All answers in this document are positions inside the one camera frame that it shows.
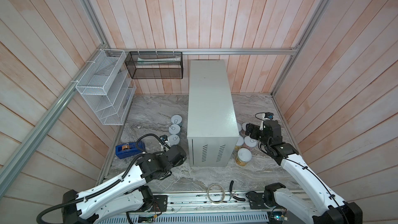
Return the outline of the pink label can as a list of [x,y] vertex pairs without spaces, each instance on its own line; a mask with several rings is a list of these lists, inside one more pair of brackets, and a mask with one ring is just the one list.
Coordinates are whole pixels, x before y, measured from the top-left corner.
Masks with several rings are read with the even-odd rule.
[[243,148],[252,151],[257,147],[257,145],[258,145],[258,140],[252,139],[249,136],[246,136],[244,138]]

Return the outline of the tall yellow peach can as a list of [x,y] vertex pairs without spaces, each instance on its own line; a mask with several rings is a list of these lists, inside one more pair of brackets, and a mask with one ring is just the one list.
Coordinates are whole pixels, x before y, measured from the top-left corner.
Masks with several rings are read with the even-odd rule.
[[247,148],[239,149],[235,156],[236,164],[238,164],[241,167],[246,166],[247,163],[251,161],[251,159],[252,159],[252,153]]

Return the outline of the yellow label can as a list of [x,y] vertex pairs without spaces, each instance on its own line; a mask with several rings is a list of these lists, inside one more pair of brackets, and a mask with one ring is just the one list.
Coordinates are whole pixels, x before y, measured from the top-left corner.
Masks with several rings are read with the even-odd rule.
[[242,146],[243,146],[243,144],[244,144],[244,138],[242,137],[242,136],[239,136],[239,138],[238,138],[238,141],[237,141],[237,143],[236,143],[236,145],[235,145],[235,148],[234,148],[234,150],[235,151],[238,151],[239,149],[241,149],[242,148]]

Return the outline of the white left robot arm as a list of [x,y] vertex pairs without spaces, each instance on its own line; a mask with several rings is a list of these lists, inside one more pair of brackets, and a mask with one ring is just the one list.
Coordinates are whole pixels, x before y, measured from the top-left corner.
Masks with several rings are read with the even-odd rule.
[[58,209],[65,224],[97,224],[122,212],[147,210],[154,197],[146,184],[171,176],[172,168],[182,165],[186,158],[179,145],[167,151],[138,154],[123,173],[86,191],[68,191],[61,204],[40,212],[36,221],[44,224],[44,216]]

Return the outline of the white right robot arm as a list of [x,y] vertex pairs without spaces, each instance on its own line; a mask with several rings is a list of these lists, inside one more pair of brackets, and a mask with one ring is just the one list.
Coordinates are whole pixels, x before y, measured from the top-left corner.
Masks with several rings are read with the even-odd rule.
[[283,208],[307,224],[361,224],[363,211],[335,193],[307,165],[300,153],[283,141],[278,121],[265,117],[260,125],[248,123],[245,134],[258,141],[258,148],[287,171],[311,199],[311,203],[293,194],[285,185],[265,186],[262,201],[275,210]]

